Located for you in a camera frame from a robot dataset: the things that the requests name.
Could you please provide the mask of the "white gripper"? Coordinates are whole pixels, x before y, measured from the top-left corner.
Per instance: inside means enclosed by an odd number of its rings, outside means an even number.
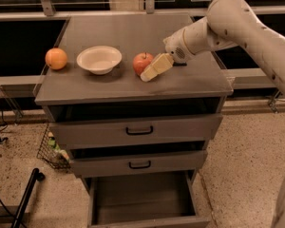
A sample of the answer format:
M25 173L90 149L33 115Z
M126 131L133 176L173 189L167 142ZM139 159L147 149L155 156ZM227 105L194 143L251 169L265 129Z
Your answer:
M185 64L192 59L193 54L187 48L183 36L184 29L182 28L163 40L167 53L158 54L143 70L141 79L144 82L149 82L164 73L173 66L174 62Z

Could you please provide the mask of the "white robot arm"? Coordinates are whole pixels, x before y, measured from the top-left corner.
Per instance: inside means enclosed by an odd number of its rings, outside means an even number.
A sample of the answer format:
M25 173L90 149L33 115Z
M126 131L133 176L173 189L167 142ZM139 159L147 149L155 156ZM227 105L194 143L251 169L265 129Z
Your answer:
M204 18L164 39L177 62L239 46L285 96L285 37L263 25L244 0L213 0ZM209 228L285 228L285 114L227 117L198 174Z

